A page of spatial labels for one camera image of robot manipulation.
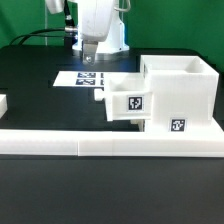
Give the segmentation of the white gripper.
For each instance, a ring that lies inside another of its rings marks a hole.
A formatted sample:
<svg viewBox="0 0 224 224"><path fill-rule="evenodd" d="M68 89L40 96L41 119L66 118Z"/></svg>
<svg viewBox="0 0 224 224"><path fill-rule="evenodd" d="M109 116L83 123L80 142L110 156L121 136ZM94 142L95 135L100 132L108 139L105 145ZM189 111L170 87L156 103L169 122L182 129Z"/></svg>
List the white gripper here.
<svg viewBox="0 0 224 224"><path fill-rule="evenodd" d="M94 64L97 42L106 40L115 0L79 0L79 32L82 40L82 55L85 64Z"/></svg>

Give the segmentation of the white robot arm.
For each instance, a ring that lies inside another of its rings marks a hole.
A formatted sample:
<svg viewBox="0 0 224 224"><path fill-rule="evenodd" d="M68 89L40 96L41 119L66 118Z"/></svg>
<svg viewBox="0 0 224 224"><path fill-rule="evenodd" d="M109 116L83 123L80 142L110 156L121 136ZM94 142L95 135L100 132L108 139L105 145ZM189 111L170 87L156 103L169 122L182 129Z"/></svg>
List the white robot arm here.
<svg viewBox="0 0 224 224"><path fill-rule="evenodd" d="M93 65L129 51L120 14L129 12L130 0L45 0L51 14L65 14L65 30L77 36L73 52Z"/></svg>

